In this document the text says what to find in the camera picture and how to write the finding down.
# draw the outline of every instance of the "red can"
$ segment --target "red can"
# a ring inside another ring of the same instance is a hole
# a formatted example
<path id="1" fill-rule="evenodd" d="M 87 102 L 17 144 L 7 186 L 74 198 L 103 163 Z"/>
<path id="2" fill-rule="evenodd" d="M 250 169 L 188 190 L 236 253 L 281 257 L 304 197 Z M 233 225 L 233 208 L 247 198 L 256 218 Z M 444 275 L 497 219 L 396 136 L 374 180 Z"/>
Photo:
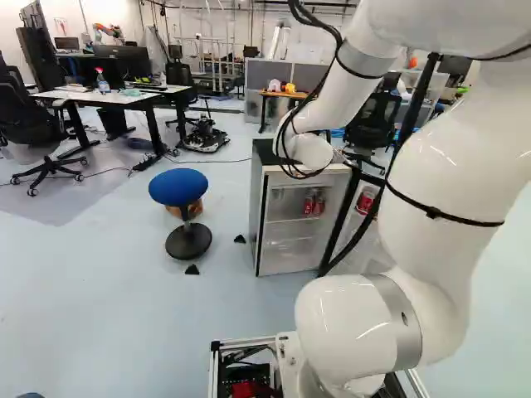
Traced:
<path id="1" fill-rule="evenodd" d="M 304 198 L 304 215 L 308 216 L 314 212 L 315 207 L 315 194 L 313 190 L 309 189 L 306 192 L 306 197 Z"/>
<path id="2" fill-rule="evenodd" d="M 314 207 L 314 215 L 320 216 L 324 213 L 324 189 L 319 189 L 317 191 L 317 194 L 315 196 L 315 207 Z"/>
<path id="3" fill-rule="evenodd" d="M 362 192 L 359 194 L 358 201 L 356 202 L 356 211 L 366 216 L 371 207 L 373 206 L 374 198 L 376 197 L 378 191 L 376 188 L 366 186 L 362 189 Z"/>

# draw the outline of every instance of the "cubicle partition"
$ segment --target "cubicle partition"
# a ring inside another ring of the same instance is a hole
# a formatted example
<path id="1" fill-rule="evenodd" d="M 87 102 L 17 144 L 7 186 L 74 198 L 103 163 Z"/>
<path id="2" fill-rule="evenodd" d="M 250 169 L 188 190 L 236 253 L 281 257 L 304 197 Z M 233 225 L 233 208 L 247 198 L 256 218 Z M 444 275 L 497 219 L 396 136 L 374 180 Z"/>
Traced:
<path id="1" fill-rule="evenodd" d="M 269 84 L 272 79 L 292 82 L 297 91 L 312 91 L 323 78 L 328 65 L 310 64 L 301 62 L 291 62 L 283 60 L 264 60 L 261 58 L 246 58 L 246 107 L 245 121 L 249 123 L 259 123 L 261 117 L 262 98 L 259 92 Z M 415 89 L 422 70 L 401 70 L 402 78 L 406 86 Z M 448 81 L 447 73 L 435 72 L 431 78 L 430 86 L 422 104 L 417 127 L 426 123 Z M 286 98 L 271 98 L 267 101 L 265 109 L 265 120 L 268 124 L 275 125 L 288 109 L 289 100 Z M 409 101 L 402 101 L 398 111 L 397 123 L 401 123 L 409 108 Z"/>
<path id="2" fill-rule="evenodd" d="M 259 92 L 267 88 L 270 80 L 292 82 L 297 91 L 310 92 L 319 83 L 327 68 L 327 65 L 246 58 L 245 121 L 260 122 L 262 99 Z M 274 123 L 274 120 L 285 114 L 288 102 L 287 99 L 277 98 L 267 101 L 265 119 L 268 124 Z"/>

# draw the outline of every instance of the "power strip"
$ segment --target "power strip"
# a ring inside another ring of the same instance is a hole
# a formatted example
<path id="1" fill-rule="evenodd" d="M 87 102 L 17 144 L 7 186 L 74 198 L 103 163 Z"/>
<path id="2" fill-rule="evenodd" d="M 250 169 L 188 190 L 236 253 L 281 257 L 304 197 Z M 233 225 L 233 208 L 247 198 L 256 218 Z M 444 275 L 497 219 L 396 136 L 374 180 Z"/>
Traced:
<path id="1" fill-rule="evenodd" d="M 140 161 L 139 164 L 133 166 L 133 170 L 136 172 L 143 172 L 146 168 L 153 166 L 156 162 L 160 160 L 161 156 L 154 154 L 146 155 L 146 158 Z"/>

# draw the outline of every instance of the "stool base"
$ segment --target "stool base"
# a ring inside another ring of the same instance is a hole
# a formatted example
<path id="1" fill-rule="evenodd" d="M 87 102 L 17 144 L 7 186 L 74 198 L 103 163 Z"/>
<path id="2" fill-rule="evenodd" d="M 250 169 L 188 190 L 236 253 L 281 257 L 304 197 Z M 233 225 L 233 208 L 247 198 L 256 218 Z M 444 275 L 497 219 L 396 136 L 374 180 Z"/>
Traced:
<path id="1" fill-rule="evenodd" d="M 212 243 L 212 233 L 207 226 L 190 223 L 187 230 L 179 226 L 166 239 L 166 251 L 177 260 L 191 260 L 203 255 Z"/>

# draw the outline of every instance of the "red component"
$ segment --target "red component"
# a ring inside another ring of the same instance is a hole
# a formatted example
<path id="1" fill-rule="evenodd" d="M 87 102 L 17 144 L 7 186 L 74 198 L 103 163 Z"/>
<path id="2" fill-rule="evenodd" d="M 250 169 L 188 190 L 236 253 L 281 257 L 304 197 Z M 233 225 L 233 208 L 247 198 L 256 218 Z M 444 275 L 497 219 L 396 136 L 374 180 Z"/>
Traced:
<path id="1" fill-rule="evenodd" d="M 308 191 L 306 198 L 304 199 L 304 214 L 310 215 L 314 212 L 315 208 L 315 195 L 312 191 Z"/>
<path id="2" fill-rule="evenodd" d="M 371 187 L 365 187 L 362 190 L 362 193 L 359 194 L 358 202 L 356 202 L 356 211 L 366 216 L 371 207 L 373 206 L 374 198 L 376 197 L 376 192 Z"/>
<path id="3" fill-rule="evenodd" d="M 232 398 L 252 398 L 256 396 L 258 385 L 254 381 L 243 381 L 232 385 Z"/>
<path id="4" fill-rule="evenodd" d="M 324 192 L 319 190 L 315 199 L 314 214 L 320 216 L 324 213 Z"/>

